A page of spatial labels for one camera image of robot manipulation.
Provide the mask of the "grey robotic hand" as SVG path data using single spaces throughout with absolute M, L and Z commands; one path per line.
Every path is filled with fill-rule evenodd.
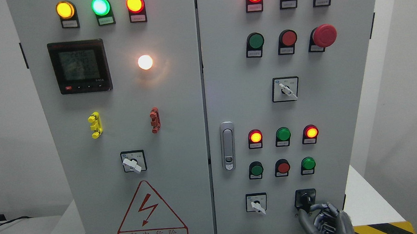
M 348 214 L 331 203 L 312 205 L 309 211 L 320 212 L 314 220 L 304 210 L 298 210 L 298 220 L 306 234 L 356 234 Z

